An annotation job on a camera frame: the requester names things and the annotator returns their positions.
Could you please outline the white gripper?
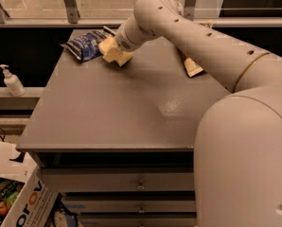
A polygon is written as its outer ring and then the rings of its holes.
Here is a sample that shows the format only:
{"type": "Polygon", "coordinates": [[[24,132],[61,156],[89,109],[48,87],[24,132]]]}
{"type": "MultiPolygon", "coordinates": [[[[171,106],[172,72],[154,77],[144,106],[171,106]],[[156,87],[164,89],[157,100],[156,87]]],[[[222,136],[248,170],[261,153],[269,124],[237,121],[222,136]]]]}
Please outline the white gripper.
{"type": "Polygon", "coordinates": [[[160,20],[153,16],[131,16],[119,27],[115,35],[116,43],[124,51],[111,47],[103,53],[103,59],[108,63],[116,62],[119,67],[123,66],[132,58],[134,50],[145,42],[160,37],[159,23],[160,20]]]}

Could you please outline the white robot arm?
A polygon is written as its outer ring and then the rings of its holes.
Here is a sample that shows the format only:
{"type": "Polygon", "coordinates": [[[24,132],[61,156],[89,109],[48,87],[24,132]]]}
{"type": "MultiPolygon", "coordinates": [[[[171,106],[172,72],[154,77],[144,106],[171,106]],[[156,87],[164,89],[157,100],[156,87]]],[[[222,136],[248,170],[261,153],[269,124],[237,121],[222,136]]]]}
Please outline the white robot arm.
{"type": "Polygon", "coordinates": [[[282,227],[282,58],[187,20],[174,0],[136,0],[105,61],[164,37],[229,91],[194,143],[198,227],[282,227]]]}

